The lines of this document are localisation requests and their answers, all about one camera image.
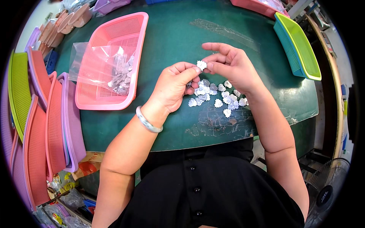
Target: green table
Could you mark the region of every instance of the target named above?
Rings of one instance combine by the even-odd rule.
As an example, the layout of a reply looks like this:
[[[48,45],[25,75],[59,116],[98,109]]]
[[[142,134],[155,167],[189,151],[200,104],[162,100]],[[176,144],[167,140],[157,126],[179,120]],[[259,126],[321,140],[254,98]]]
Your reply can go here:
[[[210,55],[212,52],[201,48],[204,42],[223,42],[245,50],[290,124],[318,114],[314,81],[293,76],[284,49],[274,32],[274,21],[235,7],[227,0],[169,1],[154,5],[135,0],[104,17],[92,18],[84,27],[75,28],[66,35],[56,48],[59,60],[55,70],[58,74],[68,72],[73,43],[87,42],[101,24],[139,11],[148,13],[149,21],[139,66],[136,98],[120,111],[80,111],[87,150],[106,150],[112,139],[134,116],[136,107],[148,100],[165,67],[180,61],[196,63]],[[203,73],[200,77],[217,85],[225,81],[217,74]],[[225,105],[214,107],[215,99],[222,98],[220,92],[201,106],[190,108],[188,100],[192,97],[195,96],[185,96],[180,109],[170,114],[152,151],[206,146],[257,135],[249,107],[240,107],[232,111],[230,118],[226,118],[223,115]],[[312,141],[313,124],[315,122],[311,121],[311,132],[305,137],[296,137],[297,143],[300,141],[300,148]],[[294,135],[306,132],[303,129],[306,125],[298,127],[297,133],[293,129]],[[298,156],[308,152],[301,150]]]

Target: person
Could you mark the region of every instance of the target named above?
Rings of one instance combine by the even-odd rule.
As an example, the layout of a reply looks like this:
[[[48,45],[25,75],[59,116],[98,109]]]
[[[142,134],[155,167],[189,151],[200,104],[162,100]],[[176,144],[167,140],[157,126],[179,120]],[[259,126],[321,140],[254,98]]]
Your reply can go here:
[[[101,163],[94,228],[304,226],[309,197],[288,122],[243,50],[223,43],[204,43],[202,48],[218,51],[203,59],[204,72],[226,77],[246,95],[267,173],[250,164],[252,138],[150,153],[158,133],[135,115]],[[183,96],[194,93],[200,73],[187,62],[165,68],[141,107],[142,115],[161,128]],[[134,188],[138,169],[142,181]]]

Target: electric fan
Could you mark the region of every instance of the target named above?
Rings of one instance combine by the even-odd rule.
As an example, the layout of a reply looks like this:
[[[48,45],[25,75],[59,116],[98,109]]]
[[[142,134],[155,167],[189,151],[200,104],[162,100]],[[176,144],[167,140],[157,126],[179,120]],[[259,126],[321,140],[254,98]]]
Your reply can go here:
[[[307,181],[309,212],[304,227],[317,227],[326,218],[350,168],[344,158],[335,158],[319,168]]]

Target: fingernail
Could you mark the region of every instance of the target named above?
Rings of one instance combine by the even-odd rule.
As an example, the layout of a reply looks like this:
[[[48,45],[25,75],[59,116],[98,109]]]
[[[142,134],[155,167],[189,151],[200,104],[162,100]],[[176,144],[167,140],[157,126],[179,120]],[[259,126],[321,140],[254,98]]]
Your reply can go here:
[[[199,67],[194,67],[194,69],[195,69],[195,71],[196,71],[198,74],[200,74],[201,69],[200,69]]]
[[[209,62],[207,64],[207,68],[208,68],[208,70],[213,70],[213,63]]]

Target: green basket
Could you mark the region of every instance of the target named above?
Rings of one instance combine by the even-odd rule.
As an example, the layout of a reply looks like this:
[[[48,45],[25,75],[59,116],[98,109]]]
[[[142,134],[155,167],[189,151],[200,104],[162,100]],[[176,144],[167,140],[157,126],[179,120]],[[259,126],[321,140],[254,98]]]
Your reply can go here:
[[[25,123],[32,102],[28,81],[27,53],[14,53],[13,50],[10,55],[8,72],[10,109],[16,131],[23,142]]]
[[[292,19],[275,13],[274,30],[287,54],[295,76],[322,80],[319,65],[303,29]]]

